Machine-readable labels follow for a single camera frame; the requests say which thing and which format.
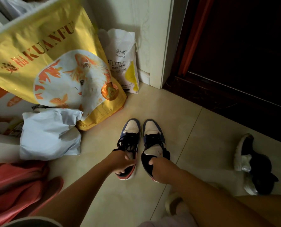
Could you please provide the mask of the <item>person's left hand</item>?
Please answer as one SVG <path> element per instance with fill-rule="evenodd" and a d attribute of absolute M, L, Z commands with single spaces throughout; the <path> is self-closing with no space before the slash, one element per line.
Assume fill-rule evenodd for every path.
<path fill-rule="evenodd" d="M 111 172 L 116 174 L 124 174 L 128 172 L 129 167 L 133 167 L 136 164 L 136 159 L 131 156 L 132 160 L 125 160 L 122 156 L 122 150 L 112 151 L 106 158 L 105 162 L 108 165 Z"/>

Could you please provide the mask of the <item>person's right hand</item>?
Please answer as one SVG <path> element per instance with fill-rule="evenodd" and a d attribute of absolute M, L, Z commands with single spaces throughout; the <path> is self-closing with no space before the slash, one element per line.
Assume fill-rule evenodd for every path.
<path fill-rule="evenodd" d="M 152 166 L 152 176 L 155 181 L 171 185 L 181 169 L 172 161 L 158 157 L 158 162 Z"/>

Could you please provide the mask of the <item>blue white sneaker red heel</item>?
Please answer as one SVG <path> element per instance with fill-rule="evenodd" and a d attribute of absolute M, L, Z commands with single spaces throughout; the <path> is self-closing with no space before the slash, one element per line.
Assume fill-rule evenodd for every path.
<path fill-rule="evenodd" d="M 127 167 L 124 172 L 116 173 L 118 179 L 128 180 L 131 179 L 136 172 L 138 143 L 141 137 L 140 122 L 136 118 L 129 119 L 120 134 L 117 142 L 117 148 L 113 151 L 123 151 L 129 159 L 135 160 L 135 164 Z"/>

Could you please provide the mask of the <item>blue white sneaker black heel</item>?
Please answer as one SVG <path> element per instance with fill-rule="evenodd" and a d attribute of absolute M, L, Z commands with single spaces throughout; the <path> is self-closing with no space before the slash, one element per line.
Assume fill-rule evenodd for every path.
<path fill-rule="evenodd" d="M 142 126 L 144 151 L 141 154 L 141 162 L 146 173 L 154 182 L 153 165 L 149 162 L 153 157 L 170 160 L 170 152 L 166 149 L 166 142 L 161 127 L 153 119 L 147 119 Z"/>

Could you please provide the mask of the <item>person's right forearm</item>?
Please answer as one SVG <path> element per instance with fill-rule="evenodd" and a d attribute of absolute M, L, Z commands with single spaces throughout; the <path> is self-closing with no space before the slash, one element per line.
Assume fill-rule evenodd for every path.
<path fill-rule="evenodd" d="M 254 210 L 189 172 L 177 169 L 173 186 L 199 227 L 275 227 Z"/>

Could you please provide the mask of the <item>person's left forearm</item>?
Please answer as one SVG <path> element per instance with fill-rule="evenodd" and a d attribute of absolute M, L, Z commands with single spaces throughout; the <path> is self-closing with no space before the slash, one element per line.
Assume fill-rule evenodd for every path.
<path fill-rule="evenodd" d="M 62 227 L 80 227 L 97 192 L 113 170 L 112 163 L 105 158 L 48 202 L 35 216 L 56 221 Z"/>

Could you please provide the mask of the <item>beige slipper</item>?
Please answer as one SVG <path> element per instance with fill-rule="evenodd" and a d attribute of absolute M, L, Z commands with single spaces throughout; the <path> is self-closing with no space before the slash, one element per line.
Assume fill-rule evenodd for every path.
<path fill-rule="evenodd" d="M 165 202 L 168 216 L 190 214 L 190 210 L 178 192 L 171 193 Z"/>

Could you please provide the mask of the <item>person's pale pink clothing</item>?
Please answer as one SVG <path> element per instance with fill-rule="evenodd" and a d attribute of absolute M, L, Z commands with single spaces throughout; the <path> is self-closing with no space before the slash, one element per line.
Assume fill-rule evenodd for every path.
<path fill-rule="evenodd" d="M 156 221 L 145 221 L 137 227 L 198 227 L 198 225 L 190 213 L 183 212 Z"/>

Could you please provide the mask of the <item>pale blue plastic parcel bag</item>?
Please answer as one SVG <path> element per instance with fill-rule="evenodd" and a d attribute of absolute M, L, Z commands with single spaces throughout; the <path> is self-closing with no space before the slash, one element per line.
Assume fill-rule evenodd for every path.
<path fill-rule="evenodd" d="M 78 109 L 38 108 L 22 114 L 21 160 L 55 160 L 64 155 L 80 155 L 81 133 Z"/>

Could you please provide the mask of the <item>black shoe with white sole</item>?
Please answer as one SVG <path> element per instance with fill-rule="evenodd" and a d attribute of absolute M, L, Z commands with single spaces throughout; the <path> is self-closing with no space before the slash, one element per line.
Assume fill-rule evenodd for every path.
<path fill-rule="evenodd" d="M 269 195 L 279 179 L 270 173 L 252 175 L 246 173 L 243 188 L 249 195 Z"/>
<path fill-rule="evenodd" d="M 233 166 L 235 171 L 254 174 L 270 173 L 272 164 L 268 156 L 253 149 L 254 137 L 247 133 L 239 141 L 234 154 Z"/>

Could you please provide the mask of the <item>person's grey shorts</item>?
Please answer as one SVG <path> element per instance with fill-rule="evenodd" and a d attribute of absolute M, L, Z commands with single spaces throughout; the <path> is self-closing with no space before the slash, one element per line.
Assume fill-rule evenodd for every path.
<path fill-rule="evenodd" d="M 59 222 L 47 217 L 25 217 L 3 224 L 1 227 L 63 227 Z"/>

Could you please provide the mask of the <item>colourful printed packet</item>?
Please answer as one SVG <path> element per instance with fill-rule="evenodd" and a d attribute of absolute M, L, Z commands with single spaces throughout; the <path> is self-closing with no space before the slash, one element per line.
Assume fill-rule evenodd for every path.
<path fill-rule="evenodd" d="M 24 120 L 16 116 L 0 116 L 0 134 L 10 137 L 20 137 Z"/>

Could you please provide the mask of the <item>person's bare leg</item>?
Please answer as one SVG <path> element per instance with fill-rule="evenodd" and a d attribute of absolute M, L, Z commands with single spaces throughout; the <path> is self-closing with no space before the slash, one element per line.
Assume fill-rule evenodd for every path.
<path fill-rule="evenodd" d="M 281 195 L 244 195 L 236 199 L 276 227 L 281 227 Z"/>

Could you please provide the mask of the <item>dark wooden door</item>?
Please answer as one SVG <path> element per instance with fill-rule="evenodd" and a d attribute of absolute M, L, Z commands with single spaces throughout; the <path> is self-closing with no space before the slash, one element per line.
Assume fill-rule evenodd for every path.
<path fill-rule="evenodd" d="M 162 88 L 281 142 L 281 0 L 187 0 Z"/>

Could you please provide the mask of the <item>white door frame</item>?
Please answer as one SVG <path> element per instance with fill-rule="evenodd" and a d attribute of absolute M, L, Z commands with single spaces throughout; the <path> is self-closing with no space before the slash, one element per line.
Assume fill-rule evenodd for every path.
<path fill-rule="evenodd" d="M 169 76 L 189 0 L 135 0 L 141 81 L 162 88 Z"/>

